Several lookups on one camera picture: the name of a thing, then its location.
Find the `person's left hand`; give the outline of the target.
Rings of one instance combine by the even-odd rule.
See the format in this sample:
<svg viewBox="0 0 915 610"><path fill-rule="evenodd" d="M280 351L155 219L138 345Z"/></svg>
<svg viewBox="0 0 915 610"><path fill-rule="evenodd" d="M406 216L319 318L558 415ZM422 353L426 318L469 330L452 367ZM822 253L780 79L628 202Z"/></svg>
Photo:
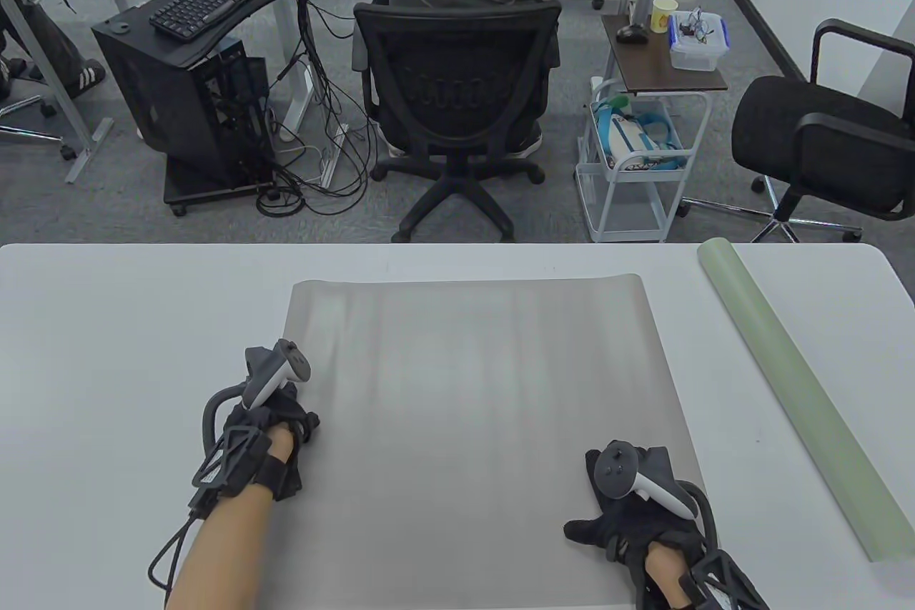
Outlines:
<svg viewBox="0 0 915 610"><path fill-rule="evenodd" d="M275 440L269 433L281 425L287 426L293 436L293 447L285 458L270 452ZM297 495L302 489L300 449L318 426L317 414L308 413L298 402L297 391L289 388L275 391L262 406L251 410L236 405L223 430L232 439L242 439L243 447L239 450L239 465L229 471L227 492L235 496L243 486L259 485L271 491L274 501Z"/></svg>

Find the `person's right hand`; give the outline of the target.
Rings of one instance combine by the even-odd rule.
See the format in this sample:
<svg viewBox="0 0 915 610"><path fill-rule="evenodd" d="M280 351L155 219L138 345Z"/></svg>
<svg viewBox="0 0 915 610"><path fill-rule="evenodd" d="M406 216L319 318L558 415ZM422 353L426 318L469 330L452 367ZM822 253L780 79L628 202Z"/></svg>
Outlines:
<svg viewBox="0 0 915 610"><path fill-rule="evenodd" d="M593 476L599 454L597 449L586 452L585 466L601 515L591 521L566 522L563 535L569 541L601 548L609 561L629 567L644 564L651 543L682 552L690 566L699 562L707 547L695 521L680 518L636 493L615 500L599 491Z"/></svg>

